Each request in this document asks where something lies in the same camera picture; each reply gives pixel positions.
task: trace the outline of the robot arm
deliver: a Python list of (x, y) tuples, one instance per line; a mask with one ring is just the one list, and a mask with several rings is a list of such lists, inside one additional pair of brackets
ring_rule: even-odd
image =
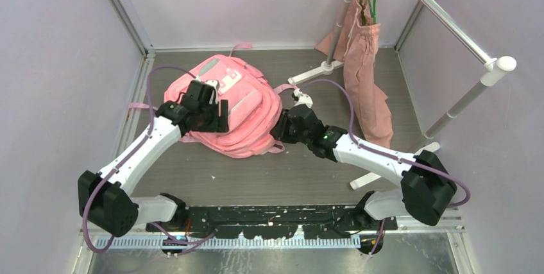
[[(218, 82), (202, 83), (193, 80), (180, 103), (168, 101), (155, 113), (154, 125), (98, 173), (84, 172), (78, 180), (80, 215), (98, 183), (122, 160), (126, 162), (100, 189), (92, 202), (89, 221), (116, 237), (127, 233), (133, 226), (152, 221), (181, 221), (185, 218), (185, 204), (178, 198), (161, 194), (152, 198), (129, 197), (138, 181), (153, 163), (189, 131), (227, 132), (228, 102), (217, 99)], [(130, 153), (147, 138), (132, 155)]]
[[(310, 109), (308, 95), (295, 91), (297, 104), (284, 109), (271, 135), (286, 143), (304, 143), (317, 157), (355, 165), (382, 176), (400, 189), (369, 192), (357, 208), (363, 220), (384, 219), (410, 214), (422, 223), (436, 225), (457, 187), (453, 182), (403, 161), (418, 162), (442, 170), (433, 153), (421, 155), (386, 149), (362, 139), (358, 146), (348, 132), (336, 126), (325, 126)], [(187, 219), (185, 203), (174, 196), (161, 194), (152, 198), (131, 198), (136, 184), (166, 149), (189, 131), (227, 132), (228, 102), (217, 100), (217, 81), (191, 81), (180, 103), (168, 101), (160, 106), (147, 141), (131, 157), (132, 150), (148, 135), (144, 131), (133, 144), (98, 173), (84, 172), (78, 180), (80, 215), (89, 196), (103, 180), (103, 175), (126, 162), (100, 189), (89, 211), (89, 221), (116, 237), (125, 235), (133, 226), (162, 222), (165, 227), (182, 226)], [(385, 157), (378, 153), (387, 153)]]
[(447, 173), (434, 153), (402, 153), (352, 139), (342, 128), (323, 125), (307, 104), (284, 109), (271, 134), (282, 142), (302, 142), (317, 157), (361, 167), (397, 185), (399, 189), (392, 191), (370, 192), (358, 204), (373, 219), (411, 215), (434, 226), (457, 191), (452, 181), (410, 164), (419, 163)]

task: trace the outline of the metal frame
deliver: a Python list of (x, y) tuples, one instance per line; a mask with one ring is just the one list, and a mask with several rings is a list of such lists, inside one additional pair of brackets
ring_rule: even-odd
[[(409, 151), (417, 150), (432, 140), (444, 127), (455, 119), (470, 103), (480, 96), (487, 88), (493, 86), (499, 79), (504, 77), (506, 73), (513, 71), (516, 68), (516, 60), (514, 58), (503, 56), (499, 59), (490, 57), (476, 42), (474, 42), (462, 29), (457, 25), (454, 19), (435, 1), (435, 0), (420, 0), (429, 11), (484, 65), (488, 71), (480, 81), (469, 90), (450, 110), (445, 112), (414, 144)], [(421, 13), (421, 9), (414, 11), (416, 15)], [(399, 42), (400, 50), (404, 44), (405, 38)]]
[(147, 33), (144, 31), (143, 25), (140, 22), (135, 9), (132, 6), (130, 0), (109, 0), (114, 7), (115, 12), (121, 19), (123, 26), (126, 28), (130, 37), (140, 50), (142, 55), (148, 54), (148, 52), (154, 52), (153, 45)]
[[(130, 3), (130, 0), (109, 0), (114, 7), (116, 13), (119, 15), (122, 23), (124, 24), (124, 27), (127, 29), (129, 34), (131, 35), (132, 39), (134, 40), (135, 44), (137, 45), (140, 52), (145, 56), (145, 59), (139, 69), (138, 77), (135, 82), (133, 94), (132, 94), (132, 101), (142, 101), (145, 94), (145, 77), (149, 70), (153, 66), (153, 61), (155, 57), (155, 50), (153, 49), (153, 45), (149, 38), (147, 37), (144, 28), (142, 27), (142, 24), (137, 18), (137, 15), (135, 14), (135, 10), (132, 8), (132, 4)], [(434, 0), (420, 0), (421, 3), (414, 9), (411, 18), (409, 19), (409, 22), (407, 23), (402, 36), (401, 40), (399, 40), (396, 50), (399, 51), (402, 45), (404, 44), (404, 41), (406, 37), (408, 36), (409, 32), (411, 31), (414, 22), (417, 20), (418, 16), (421, 13), (421, 10), (423, 8), (423, 5), (426, 6), (445, 26), (447, 29), (449, 29), (456, 37), (459, 39), (483, 64), (486, 65), (486, 68), (491, 72), (493, 70), (493, 63), (495, 59), (492, 59), (489, 57), (483, 49), (481, 49), (474, 41), (465, 34), (465, 32), (458, 27), (458, 25), (455, 23), (455, 21), (447, 14), (440, 5), (437, 4)], [(480, 90), (472, 90), (469, 91), (467, 95), (465, 95), (458, 104), (455, 105), (457, 107), (457, 111), (461, 112), (462, 109), (464, 109), (468, 104), (472, 102), (480, 93)], [(448, 119), (442, 119), (439, 120), (437, 123), (440, 123), (441, 121), (450, 121), (454, 117), (452, 117), (452, 113), (445, 113), (445, 116)], [(127, 122), (125, 122), (123, 127), (123, 132), (121, 133), (118, 145), (117, 145), (117, 153), (120, 153), (127, 144), (131, 143), (134, 135), (135, 135), (135, 129), (136, 129), (136, 123), (139, 118), (139, 112), (130, 112), (128, 116)], [(442, 124), (438, 125), (439, 130), (443, 127)], [(431, 138), (429, 138), (429, 134), (423, 134), (424, 141), (427, 141)], [(446, 232), (448, 233), (448, 237), (450, 240), (450, 244), (452, 245), (452, 251), (454, 252), (454, 257), (457, 262), (460, 273), (473, 273), (473, 271), (465, 272), (465, 269), (467, 268), (467, 261), (468, 264), (470, 264), (470, 258), (466, 252), (466, 249), (464, 248), (465, 242), (464, 242), (464, 235), (465, 230), (463, 226), (463, 222), (461, 221), (461, 217), (456, 209), (453, 210), (447, 210), (447, 212), (443, 216), (444, 218), (440, 221), (439, 225), (436, 227), (430, 227), (426, 225), (422, 225), (421, 223), (417, 222), (415, 219), (410, 217), (399, 217), (397, 218), (397, 222), (399, 224), (399, 230), (391, 231), (393, 233), (433, 233), (433, 232)], [(94, 239), (96, 241), (99, 240), (100, 237), (105, 235), (105, 232), (101, 232), (99, 230), (93, 230), (93, 233), (95, 234)], [(361, 232), (359, 235), (365, 235), (365, 234), (374, 234), (374, 232)], [(131, 231), (128, 235), (130, 236), (149, 236), (149, 233), (145, 232), (144, 230), (134, 230)], [(87, 249), (85, 246), (85, 243), (81, 240), (81, 246), (80, 251), (78, 254), (78, 259), (74, 267), (73, 273), (86, 273), (86, 271), (89, 268), (90, 260), (92, 258), (92, 252)]]
[[(401, 216), (397, 218), (398, 230), (389, 230), (388, 234), (429, 234), (442, 233), (448, 235), (452, 257), (454, 258), (459, 273), (475, 273), (473, 264), (467, 249), (465, 249), (466, 230), (464, 229), (461, 215), (457, 209), (447, 209), (440, 222), (430, 227), (421, 224), (410, 216)], [(184, 232), (173, 232), (173, 236), (184, 236)], [(319, 249), (319, 248), (356, 248), (361, 238), (367, 239), (376, 235), (374, 230), (366, 230), (343, 240), (304, 240), (303, 231), (297, 230), (291, 239), (277, 240), (254, 240), (246, 239), (216, 239), (206, 245), (200, 246), (199, 250), (217, 250), (217, 249)], [(94, 232), (93, 241), (96, 245), (103, 244), (110, 235), (103, 230)], [(157, 232), (147, 232), (143, 229), (131, 230), (124, 237), (116, 239), (111, 249), (114, 250), (156, 250), (160, 247), (164, 235)], [(92, 259), (92, 252), (87, 249), (83, 239), (81, 241), (80, 254), (74, 267), (74, 274), (87, 273)]]
[(395, 51), (398, 53), (402, 46), (404, 45), (404, 42), (406, 41), (406, 38), (408, 37), (408, 34), (412, 31), (414, 28), (414, 24), (418, 20), (418, 18), (421, 15), (421, 12), (423, 11), (423, 3), (421, 1), (418, 1), (418, 4), (412, 11), (412, 14), (410, 14), (410, 17), (408, 18), (408, 21), (406, 22), (406, 25), (404, 26), (404, 29), (402, 30), (400, 37), (398, 38), (398, 41), (395, 44)]

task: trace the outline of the white wall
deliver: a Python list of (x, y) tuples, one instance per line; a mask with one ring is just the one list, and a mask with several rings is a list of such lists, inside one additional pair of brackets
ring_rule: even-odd
[(0, 0), (0, 273), (67, 273), (141, 56), (107, 0)]
[[(300, 47), (333, 27), (343, 0), (128, 0), (156, 48)], [(393, 46), (416, 0), (378, 0), (380, 44)]]
[[(541, 273), (544, 232), (544, 2), (437, 0), (492, 56), (515, 72), (488, 89), (438, 136), (439, 156), (473, 199), (461, 207), (481, 273)], [(426, 130), (484, 69), (429, 12), (401, 52)]]

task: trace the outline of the floor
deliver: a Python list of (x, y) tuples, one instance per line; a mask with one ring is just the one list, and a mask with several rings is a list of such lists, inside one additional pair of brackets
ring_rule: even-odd
[[(154, 66), (177, 65), (191, 69), (218, 52), (159, 53)], [(272, 86), (308, 71), (324, 61), (315, 50), (236, 51), (238, 56), (260, 69)], [(178, 71), (157, 72), (152, 81), (153, 102), (159, 104), (164, 91), (179, 77)], [(327, 76), (343, 84), (342, 70)], [(396, 53), (381, 49), (375, 65), (375, 83), (389, 96), (393, 115), (391, 147), (405, 151), (421, 134), (406, 82)], [(349, 109), (340, 90), (329, 84), (312, 85), (307, 93), (313, 109), (325, 124), (347, 127)], [(293, 101), (283, 94), (284, 106)], [(142, 112), (137, 133), (148, 125)], [(307, 205), (354, 204), (369, 190), (393, 188), (380, 179), (367, 188), (353, 191), (348, 183), (367, 171), (315, 157), (302, 144), (289, 144), (280, 154), (235, 160), (201, 144), (178, 143), (170, 147), (139, 182), (132, 196), (175, 195), (188, 205)]]

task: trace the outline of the purple cable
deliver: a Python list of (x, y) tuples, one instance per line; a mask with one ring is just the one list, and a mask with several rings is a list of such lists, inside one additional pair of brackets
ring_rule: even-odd
[[(153, 106), (153, 103), (151, 101), (151, 91), (149, 91), (149, 89), (151, 88), (151, 76), (156, 71), (161, 70), (161, 69), (176, 69), (176, 70), (179, 70), (179, 71), (182, 71), (182, 72), (185, 72), (185, 73), (191, 75), (193, 78), (196, 78), (196, 76), (194, 74), (192, 74), (191, 72), (189, 72), (189, 71), (187, 71), (185, 69), (182, 69), (181, 67), (171, 67), (171, 66), (165, 65), (165, 66), (162, 66), (162, 67), (156, 67), (156, 68), (152, 69), (151, 72), (149, 72), (147, 80), (146, 80), (146, 86), (147, 86), (146, 94), (147, 94), (147, 99), (148, 99), (148, 105), (149, 106)], [(87, 226), (87, 221), (89, 220), (90, 206), (92, 205), (92, 202), (94, 201), (94, 198), (96, 198), (96, 195), (98, 194), (100, 189), (106, 184), (106, 182), (108, 182), (108, 180), (115, 174), (115, 172), (118, 171), (119, 168), (121, 168), (121, 166), (123, 166), (123, 164), (126, 163), (126, 161), (129, 160), (132, 157), (132, 155), (134, 155), (134, 153), (138, 152), (138, 150), (149, 139), (149, 136), (151, 136), (151, 133), (153, 132), (154, 118), (155, 118), (155, 115), (153, 113), (153, 109), (150, 108), (149, 109), (149, 129), (148, 129), (147, 135), (144, 136), (144, 138), (138, 143), (138, 145), (136, 145), (136, 147), (134, 147), (134, 149), (132, 149), (132, 151), (129, 152), (129, 154), (127, 154), (127, 156), (125, 156), (123, 159), (121, 159), (121, 161), (117, 165), (115, 165), (115, 167), (104, 177), (104, 179), (102, 179), (102, 181), (100, 181), (100, 183), (98, 183), (98, 185), (95, 187), (95, 189), (90, 194), (89, 199), (87, 200), (87, 203), (85, 204), (85, 208), (83, 208), (83, 226), (82, 226), (83, 238), (85, 240), (85, 243), (89, 247), (89, 249), (91, 251), (93, 251), (94, 253), (104, 253), (105, 251), (107, 251), (108, 248), (114, 242), (114, 236), (112, 236), (108, 240), (108, 242), (107, 242), (107, 244), (106, 244), (106, 246), (104, 248), (96, 248), (96, 246), (94, 246), (92, 244), (92, 241), (90, 240), (90, 236), (89, 236), (89, 227)]]
[[(340, 90), (342, 90), (342, 92), (344, 92), (344, 95), (346, 96), (346, 99), (348, 99), (348, 103), (350, 104), (350, 125), (348, 127), (348, 133), (350, 135), (350, 138), (351, 140), (357, 145), (357, 147), (359, 148), (362, 148), (362, 149), (365, 149), (366, 151), (370, 151), (372, 153), (375, 153), (375, 154), (378, 154), (378, 155), (382, 155), (384, 157), (387, 157), (387, 158), (390, 158), (392, 160), (398, 160), (398, 158), (395, 156), (395, 155), (392, 155), (392, 154), (389, 154), (387, 152), (383, 152), (383, 151), (380, 151), (378, 149), (374, 149), (374, 148), (371, 148), (369, 146), (366, 146), (364, 144), (359, 144), (359, 142), (357, 141), (357, 139), (355, 138), (355, 135), (353, 134), (353, 103), (352, 101), (350, 100), (350, 96), (348, 95), (346, 89), (344, 89), (344, 87), (340, 86), (340, 84), (338, 84), (337, 82), (335, 81), (332, 81), (332, 80), (324, 80), (324, 79), (320, 79), (320, 80), (313, 80), (313, 81), (310, 81), (309, 83), (306, 83), (304, 86), (300, 87), (301, 90), (308, 87), (309, 85), (312, 85), (313, 83), (318, 83), (318, 82), (326, 82), (326, 83), (331, 83), (333, 85), (335, 85), (336, 87), (338, 87)], [(452, 182), (455, 182), (456, 184), (458, 184), (460, 187), (463, 188), (464, 192), (465, 192), (465, 197), (463, 200), (459, 201), (459, 202), (455, 202), (455, 203), (451, 203), (450, 205), (448, 205), (448, 207), (452, 208), (452, 207), (458, 207), (460, 205), (464, 205), (465, 203), (468, 202), (468, 200), (470, 199), (470, 190), (468, 189), (468, 187), (462, 183), (460, 180), (458, 180), (457, 178), (451, 176), (451, 175), (448, 175), (447, 173), (443, 172), (443, 171), (440, 171), (436, 168), (433, 168), (433, 167), (429, 167), (429, 166), (425, 166), (423, 164), (420, 164), (420, 163), (417, 163), (417, 162), (412, 162), (410, 160), (407, 160), (405, 158), (401, 158), (399, 160), (400, 162), (402, 163), (406, 163), (406, 164), (409, 164), (409, 165), (412, 165), (412, 166), (415, 166), (417, 168), (421, 168), (421, 169), (424, 169), (424, 170), (427, 170), (427, 171), (430, 171), (431, 173), (434, 173), (434, 174), (437, 174), (439, 176), (442, 176), (443, 178), (446, 178), (447, 180), (450, 180)]]
[(376, 247), (378, 247), (378, 243), (382, 239), (382, 234), (384, 233), (384, 228), (386, 225), (386, 221), (382, 219), (382, 223), (380, 224), (380, 230), (378, 231), (378, 236), (376, 237), (376, 243), (374, 243), (374, 246), (372, 246), (372, 249), (370, 250), (370, 253), (368, 254), (370, 258), (372, 258), (372, 254), (376, 250)]
[(200, 245), (204, 244), (204, 242), (208, 241), (209, 239), (213, 238), (214, 237), (214, 234), (209, 234), (207, 237), (203, 238), (202, 240), (198, 240), (198, 241), (195, 241), (193, 243), (197, 243), (198, 244), (195, 244), (194, 246), (182, 251), (181, 253), (178, 253), (178, 257), (179, 256), (183, 256), (183, 255), (187, 255), (188, 253), (192, 253), (195, 249), (197, 249)]
[(168, 233), (168, 231), (166, 231), (166, 229), (162, 228), (161, 225), (157, 224), (157, 223), (151, 223), (155, 228), (159, 229), (159, 231), (161, 231), (163, 234), (165, 234), (168, 238), (170, 238), (170, 241), (169, 243), (173, 243), (173, 244), (181, 244), (181, 245), (195, 245), (195, 244), (202, 244), (204, 242), (207, 241), (207, 239), (209, 239), (209, 236), (208, 237), (205, 237), (204, 239), (202, 240), (198, 240), (198, 241), (181, 241), (181, 240), (178, 240), (176, 239), (175, 236), (171, 235), (170, 233)]

